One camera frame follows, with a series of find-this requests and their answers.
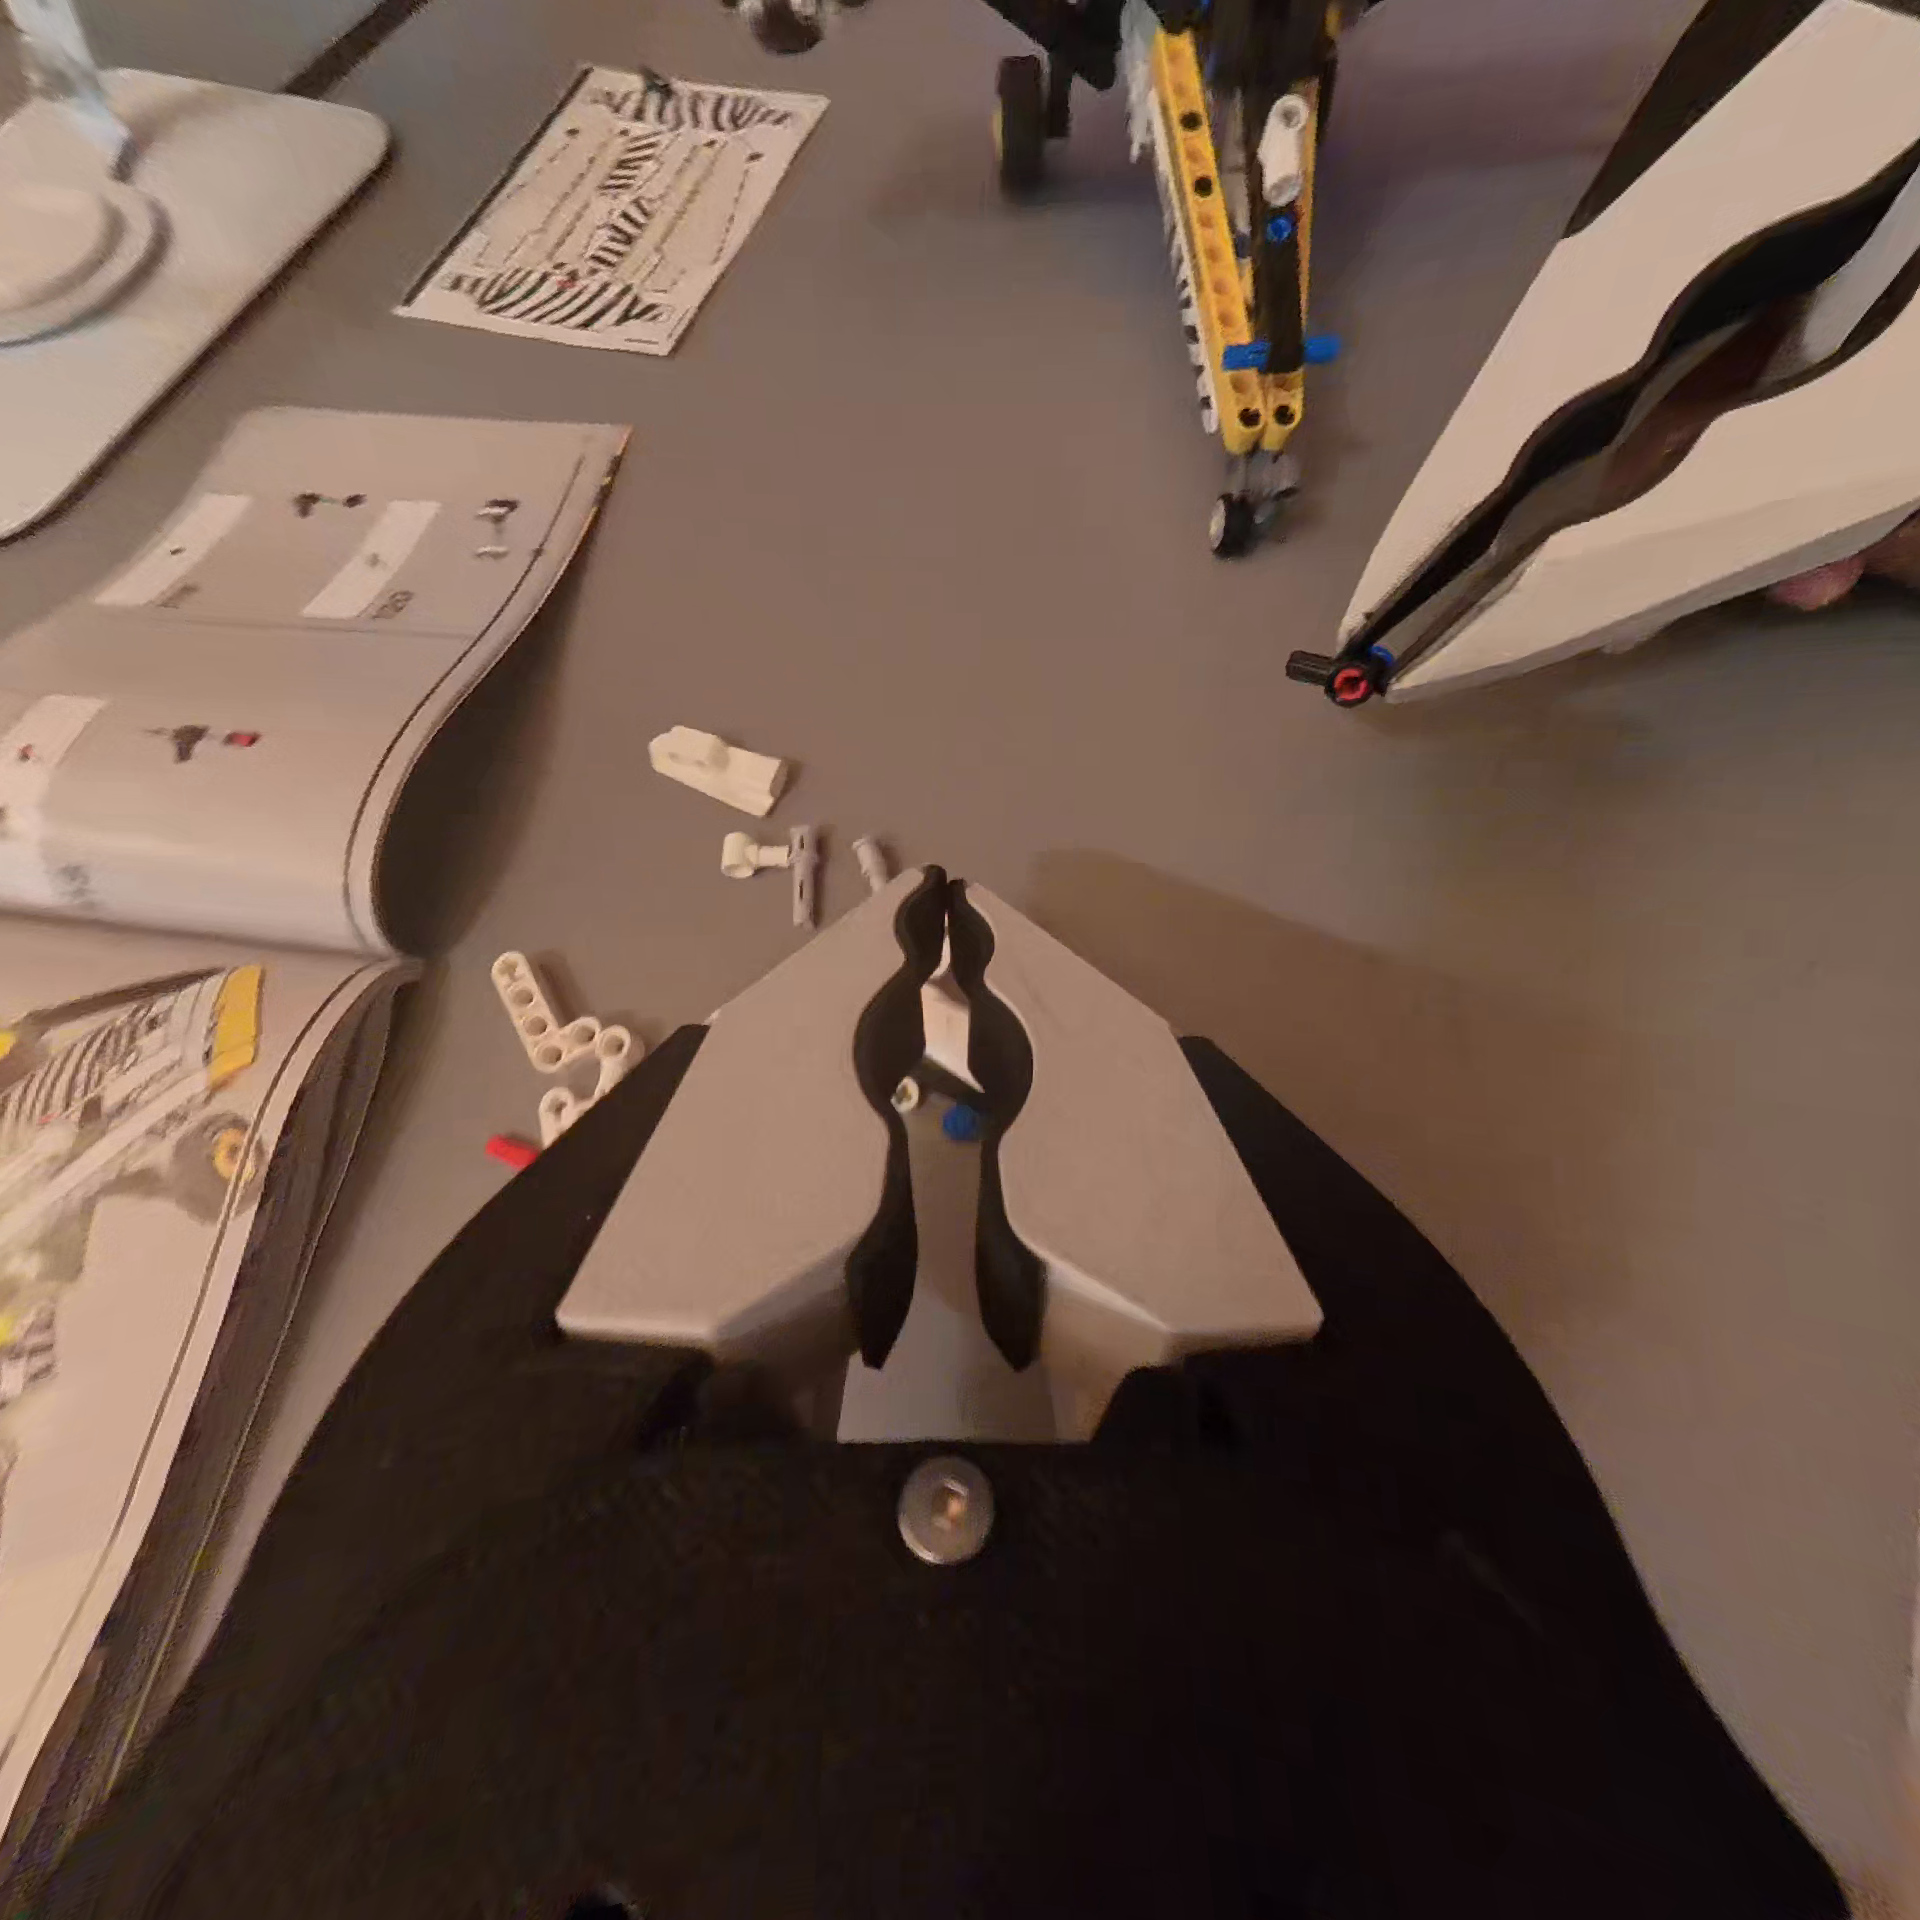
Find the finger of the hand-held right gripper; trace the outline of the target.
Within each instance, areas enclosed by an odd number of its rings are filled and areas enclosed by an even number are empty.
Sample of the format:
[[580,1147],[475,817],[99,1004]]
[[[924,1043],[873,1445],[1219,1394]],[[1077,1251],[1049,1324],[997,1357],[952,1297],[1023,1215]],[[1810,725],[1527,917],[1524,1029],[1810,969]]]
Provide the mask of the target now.
[[1916,188],[1628,188],[1383,530],[1383,697],[1623,651],[1913,515]]
[[1708,5],[1413,476],[1337,661],[1564,661],[1916,517],[1916,5]]

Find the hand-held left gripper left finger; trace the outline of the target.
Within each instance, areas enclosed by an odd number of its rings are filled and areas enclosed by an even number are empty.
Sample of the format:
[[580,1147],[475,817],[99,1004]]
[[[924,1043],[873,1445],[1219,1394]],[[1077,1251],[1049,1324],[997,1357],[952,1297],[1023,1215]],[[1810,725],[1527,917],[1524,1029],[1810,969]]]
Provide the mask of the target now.
[[896,1089],[944,936],[944,871],[906,871],[706,1023],[561,1299],[568,1335],[780,1375],[889,1357],[920,1274]]

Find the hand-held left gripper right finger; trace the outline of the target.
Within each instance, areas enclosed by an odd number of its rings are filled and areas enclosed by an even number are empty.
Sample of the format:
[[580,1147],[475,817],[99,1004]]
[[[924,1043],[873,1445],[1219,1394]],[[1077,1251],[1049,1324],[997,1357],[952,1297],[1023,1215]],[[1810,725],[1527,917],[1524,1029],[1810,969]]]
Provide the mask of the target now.
[[948,954],[984,1100],[977,1299],[1016,1369],[1307,1343],[1324,1312],[1173,1026],[991,890]]

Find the small white lego connector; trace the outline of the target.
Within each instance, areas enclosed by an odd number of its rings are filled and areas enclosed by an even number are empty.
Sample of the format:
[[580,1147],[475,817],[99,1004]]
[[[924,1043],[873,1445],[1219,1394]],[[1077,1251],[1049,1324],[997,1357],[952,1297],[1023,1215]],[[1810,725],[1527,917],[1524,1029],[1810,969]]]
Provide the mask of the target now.
[[921,988],[921,1023],[924,1055],[896,1084],[893,1107],[907,1116],[935,1098],[944,1138],[973,1146],[986,1132],[986,1096],[970,1066],[970,1004],[948,968]]

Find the pile of lego pieces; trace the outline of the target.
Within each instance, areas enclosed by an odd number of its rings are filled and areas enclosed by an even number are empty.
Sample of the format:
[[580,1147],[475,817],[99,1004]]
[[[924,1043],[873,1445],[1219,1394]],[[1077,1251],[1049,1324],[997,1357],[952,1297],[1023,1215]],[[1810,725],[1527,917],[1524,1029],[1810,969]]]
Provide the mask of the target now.
[[[769,817],[780,803],[789,767],[695,727],[672,727],[649,744],[649,761],[661,778],[684,785],[709,801]],[[747,832],[730,832],[723,848],[723,876],[747,880],[762,871],[791,877],[794,917],[803,928],[819,922],[819,832],[797,825],[783,843],[763,843]],[[524,952],[503,952],[490,968],[495,992],[513,1023],[528,1066],[546,1082],[537,1104],[539,1138],[491,1137],[488,1155],[511,1173],[533,1167],[539,1155],[605,1098],[639,1064],[643,1044],[625,1024],[595,1016],[563,1016],[544,989],[537,963]]]

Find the yellow black lego model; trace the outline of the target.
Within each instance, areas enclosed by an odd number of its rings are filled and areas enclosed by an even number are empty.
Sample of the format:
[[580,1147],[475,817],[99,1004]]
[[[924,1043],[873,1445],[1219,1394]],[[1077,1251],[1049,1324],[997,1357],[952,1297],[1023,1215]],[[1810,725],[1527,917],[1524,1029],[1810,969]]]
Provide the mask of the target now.
[[1129,153],[1151,165],[1203,428],[1227,488],[1219,560],[1245,556],[1298,490],[1290,445],[1307,369],[1319,149],[1340,44],[1370,2],[992,2],[1027,41],[997,69],[994,160],[1007,202],[1044,186],[1074,89],[1120,89]]

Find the open lego instruction booklet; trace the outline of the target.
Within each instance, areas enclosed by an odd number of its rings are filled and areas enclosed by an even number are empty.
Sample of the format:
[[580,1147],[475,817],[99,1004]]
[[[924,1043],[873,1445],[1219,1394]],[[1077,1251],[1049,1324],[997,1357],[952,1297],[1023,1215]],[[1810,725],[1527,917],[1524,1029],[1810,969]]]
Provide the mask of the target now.
[[5,1863],[159,1717],[417,978],[388,825],[632,434],[253,412],[5,639]]

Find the black lego wheel part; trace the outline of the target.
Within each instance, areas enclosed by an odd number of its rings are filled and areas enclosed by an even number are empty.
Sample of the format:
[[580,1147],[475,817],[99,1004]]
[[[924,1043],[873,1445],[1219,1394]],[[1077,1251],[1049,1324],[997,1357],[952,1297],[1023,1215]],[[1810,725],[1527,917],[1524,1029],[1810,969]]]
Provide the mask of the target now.
[[754,44],[772,57],[803,57],[817,50],[844,21],[868,2],[721,2]]

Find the person's right hand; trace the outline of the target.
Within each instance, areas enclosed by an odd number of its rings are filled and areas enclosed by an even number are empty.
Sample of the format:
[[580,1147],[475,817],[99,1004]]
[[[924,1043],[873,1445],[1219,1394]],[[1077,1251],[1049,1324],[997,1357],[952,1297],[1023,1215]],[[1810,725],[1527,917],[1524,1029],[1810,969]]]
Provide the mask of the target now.
[[1773,583],[1764,589],[1764,597],[1779,609],[1818,613],[1833,609],[1864,583],[1887,583],[1905,593],[1917,593],[1917,515],[1855,556],[1808,568]]

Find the zebra striped sticker sheet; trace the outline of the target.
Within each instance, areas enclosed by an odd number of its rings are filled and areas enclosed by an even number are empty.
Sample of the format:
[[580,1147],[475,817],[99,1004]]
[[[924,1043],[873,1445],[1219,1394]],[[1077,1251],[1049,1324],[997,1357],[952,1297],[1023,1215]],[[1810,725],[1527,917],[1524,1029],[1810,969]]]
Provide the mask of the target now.
[[394,316],[669,357],[826,113],[817,95],[587,65]]

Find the silver monitor stand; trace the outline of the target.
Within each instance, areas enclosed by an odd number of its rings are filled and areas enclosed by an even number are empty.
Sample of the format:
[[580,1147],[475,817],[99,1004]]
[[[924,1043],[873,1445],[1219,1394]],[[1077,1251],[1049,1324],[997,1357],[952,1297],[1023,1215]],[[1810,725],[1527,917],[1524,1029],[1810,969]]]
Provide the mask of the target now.
[[5,5],[2,539],[84,490],[388,159],[372,116],[100,66],[76,5]]

